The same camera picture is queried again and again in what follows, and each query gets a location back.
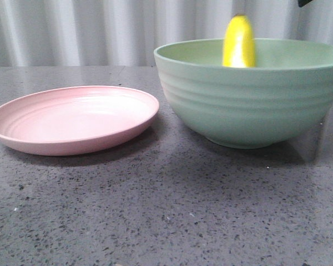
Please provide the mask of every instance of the plate rim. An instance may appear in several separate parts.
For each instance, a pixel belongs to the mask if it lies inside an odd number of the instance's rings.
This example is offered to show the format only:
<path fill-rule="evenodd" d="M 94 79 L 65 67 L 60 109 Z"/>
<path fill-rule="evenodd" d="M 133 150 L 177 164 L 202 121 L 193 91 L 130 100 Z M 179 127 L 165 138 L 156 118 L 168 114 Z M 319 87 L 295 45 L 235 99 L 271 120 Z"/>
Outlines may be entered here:
<path fill-rule="evenodd" d="M 150 119 L 152 119 L 157 114 L 157 112 L 159 111 L 159 108 L 160 108 L 160 104 L 159 104 L 158 99 L 155 96 L 153 96 L 152 94 L 147 93 L 146 91 L 142 91 L 142 90 L 138 90 L 138 89 L 130 88 L 130 87 L 125 87 L 125 86 L 116 86 L 116 85 L 82 85 L 82 86 L 69 86 L 69 87 L 62 87 L 62 88 L 55 88 L 55 89 L 43 90 L 43 91 L 38 91 L 36 93 L 31 93 L 31 94 L 28 94 L 28 95 L 23 95 L 23 96 L 20 96 L 18 98 L 15 98 L 13 100 L 10 100 L 10 101 L 8 101 L 8 102 L 0 105 L 0 109 L 5 108 L 5 106 L 13 104 L 16 101 L 22 101 L 25 98 L 30 98 L 30 97 L 33 97 L 33 96 L 36 96 L 36 95 L 39 95 L 39 94 L 46 94 L 46 93 L 50 93 L 51 94 L 51 93 L 56 93 L 57 91 L 62 91 L 62 90 L 67 90 L 67 89 L 80 89 L 80 88 L 85 88 L 85 89 L 87 89 L 87 88 L 106 88 L 106 89 L 113 88 L 113 89 L 123 89 L 123 90 L 127 90 L 127 91 L 133 91 L 135 93 L 140 93 L 140 94 L 144 94 L 144 95 L 148 96 L 150 99 L 152 99 L 156 103 L 156 106 L 155 106 L 155 108 L 153 108 L 152 114 L 149 115 L 148 117 L 146 117 L 144 120 L 138 122 L 136 125 L 134 125 L 132 127 L 129 127 L 127 129 L 124 129 L 124 130 L 116 131 L 116 132 L 113 132 L 113 133 L 108 133 L 108 134 L 103 134 L 103 135 L 97 135 L 97 136 L 93 136 L 93 137 L 79 138 L 79 139 L 53 140 L 53 141 L 28 141 L 28 140 L 20 140 L 20 139 L 17 139 L 17 138 L 14 138 L 14 137 L 9 137 L 9 136 L 6 136 L 6 135 L 3 135 L 3 134 L 0 133 L 0 139 L 3 139 L 5 141 L 13 141 L 15 143 L 20 143 L 20 144 L 32 144 L 32 145 L 69 144 L 69 143 L 74 143 L 74 142 L 81 142 L 81 141 L 89 141 L 89 140 L 94 140 L 94 139 L 100 139 L 100 138 L 105 138 L 105 137 L 108 137 L 108 136 L 114 136 L 116 134 L 121 134 L 123 132 L 131 130 L 131 129 L 135 128 L 135 127 L 138 127 L 138 126 L 140 126 L 140 125 L 148 122 Z"/>

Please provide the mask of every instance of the curtain fold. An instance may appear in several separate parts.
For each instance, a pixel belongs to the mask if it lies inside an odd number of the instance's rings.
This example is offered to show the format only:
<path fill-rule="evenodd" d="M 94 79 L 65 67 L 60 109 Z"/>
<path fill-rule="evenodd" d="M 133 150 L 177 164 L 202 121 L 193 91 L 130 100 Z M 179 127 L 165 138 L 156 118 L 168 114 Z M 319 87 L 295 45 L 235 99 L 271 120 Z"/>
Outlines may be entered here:
<path fill-rule="evenodd" d="M 154 48 L 222 38 L 237 13 L 256 37 L 333 45 L 333 0 L 0 0 L 0 66 L 154 65 Z"/>

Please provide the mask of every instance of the bowl rim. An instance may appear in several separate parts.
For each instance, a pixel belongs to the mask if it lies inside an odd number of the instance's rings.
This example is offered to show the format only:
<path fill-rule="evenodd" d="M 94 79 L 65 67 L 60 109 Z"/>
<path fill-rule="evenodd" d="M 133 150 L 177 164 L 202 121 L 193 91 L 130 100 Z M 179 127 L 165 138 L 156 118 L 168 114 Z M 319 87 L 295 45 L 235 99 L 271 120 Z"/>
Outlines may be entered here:
<path fill-rule="evenodd" d="M 257 40 L 265 40 L 265 41 L 271 41 L 271 42 L 293 42 L 293 43 L 309 43 L 311 45 L 318 45 L 323 47 L 329 47 L 333 49 L 333 45 L 331 44 L 325 44 L 325 43 L 319 43 L 319 42 L 313 42 L 309 40 L 293 40 L 293 39 L 276 39 L 276 38 L 254 38 Z M 185 62 L 181 60 L 171 59 L 165 56 L 162 56 L 159 54 L 159 51 L 170 46 L 179 45 L 179 44 L 185 44 L 185 43 L 196 43 L 196 42 L 216 42 L 216 41 L 223 41 L 223 38 L 212 38 L 212 39 L 195 39 L 195 40 L 185 40 L 182 42 L 174 42 L 169 44 L 161 45 L 154 49 L 154 56 L 155 58 L 160 58 L 169 62 L 181 64 L 181 65 L 188 65 L 188 66 L 194 66 L 198 68 L 207 68 L 207 69 L 232 69 L 232 70 L 241 70 L 241 71 L 292 71 L 292 70 L 319 70 L 319 69 L 328 69 L 333 68 L 333 63 L 331 64 L 320 64 L 320 65 L 314 65 L 314 66 L 297 66 L 297 67 L 253 67 L 253 68 L 233 68 L 233 67 L 225 67 L 222 65 L 212 65 L 212 64 L 197 64 L 197 63 L 191 63 L 191 62 Z"/>

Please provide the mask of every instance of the granite surface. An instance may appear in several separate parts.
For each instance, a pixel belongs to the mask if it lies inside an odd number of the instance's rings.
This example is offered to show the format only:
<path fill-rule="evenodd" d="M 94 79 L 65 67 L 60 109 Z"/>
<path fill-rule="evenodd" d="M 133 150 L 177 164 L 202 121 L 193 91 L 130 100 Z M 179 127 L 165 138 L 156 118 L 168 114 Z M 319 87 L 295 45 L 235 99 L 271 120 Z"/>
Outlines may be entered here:
<path fill-rule="evenodd" d="M 0 105 L 120 85 L 160 101 L 135 139 L 79 156 L 0 143 L 0 265 L 333 266 L 333 107 L 301 136 L 218 146 L 167 104 L 156 68 L 0 68 Z"/>

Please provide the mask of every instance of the black object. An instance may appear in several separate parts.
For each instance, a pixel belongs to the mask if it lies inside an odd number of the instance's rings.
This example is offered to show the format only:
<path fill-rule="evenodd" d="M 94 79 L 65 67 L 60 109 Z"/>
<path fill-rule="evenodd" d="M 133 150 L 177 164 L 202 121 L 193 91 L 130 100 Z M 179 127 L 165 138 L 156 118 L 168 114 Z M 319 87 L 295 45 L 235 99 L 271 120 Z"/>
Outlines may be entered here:
<path fill-rule="evenodd" d="M 299 7 L 303 7 L 304 5 L 308 4 L 312 0 L 297 0 L 299 3 Z"/>

